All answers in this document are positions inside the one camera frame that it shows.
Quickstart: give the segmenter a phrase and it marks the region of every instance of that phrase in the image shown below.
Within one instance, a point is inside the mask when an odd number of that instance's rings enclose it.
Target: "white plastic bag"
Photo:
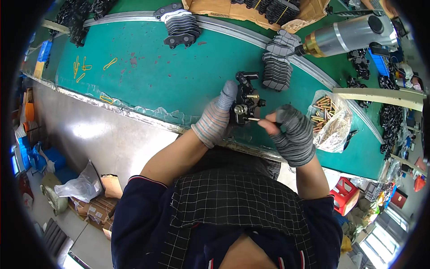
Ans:
[[[351,129],[352,112],[345,99],[335,93],[325,90],[318,90],[312,100],[312,104],[307,108],[306,117],[310,118],[315,112],[320,110],[313,107],[316,101],[323,97],[330,97],[336,104],[335,115],[327,122],[320,132],[313,134],[313,143],[317,149],[326,152],[343,152],[344,145]]]
[[[101,193],[101,183],[91,160],[88,160],[86,168],[78,178],[69,180],[64,185],[55,185],[54,190],[60,197],[73,196],[86,203],[99,195]]]

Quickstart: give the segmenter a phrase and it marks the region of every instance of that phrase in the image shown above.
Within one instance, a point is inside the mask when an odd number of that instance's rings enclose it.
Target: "gray glove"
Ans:
[[[313,124],[292,105],[283,105],[276,109],[276,122],[286,131],[270,135],[276,149],[291,167],[299,167],[310,162],[315,155]]]

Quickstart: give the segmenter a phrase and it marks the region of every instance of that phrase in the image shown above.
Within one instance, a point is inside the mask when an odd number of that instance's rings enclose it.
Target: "window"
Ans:
[[[408,222],[402,218],[399,214],[397,214],[394,210],[392,210],[390,208],[390,206],[388,206],[385,209],[385,212],[395,221],[397,222],[397,224],[400,225],[400,227],[402,227],[403,230],[405,230],[406,232],[408,231],[409,228],[409,224]]]
[[[360,247],[377,269],[386,269],[396,255],[399,244],[378,223],[375,225]]]

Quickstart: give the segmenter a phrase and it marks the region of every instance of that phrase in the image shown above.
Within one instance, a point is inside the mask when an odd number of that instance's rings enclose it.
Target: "red stripe on shirt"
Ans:
[[[166,185],[164,185],[163,183],[158,182],[158,181],[154,181],[154,180],[149,179],[149,178],[144,177],[144,176],[132,176],[132,177],[130,177],[130,179],[129,179],[129,181],[128,181],[128,182],[130,182],[130,180],[132,180],[132,179],[136,179],[136,178],[145,179],[145,180],[151,181],[151,182],[153,182],[153,183],[160,184],[161,186],[164,186],[164,187],[167,189],[167,186],[166,186]]]

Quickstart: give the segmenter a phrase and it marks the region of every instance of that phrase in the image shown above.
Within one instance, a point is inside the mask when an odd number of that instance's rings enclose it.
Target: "red plastic stool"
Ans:
[[[346,177],[341,176],[330,194],[335,196],[335,210],[345,216],[357,203],[360,190]]]

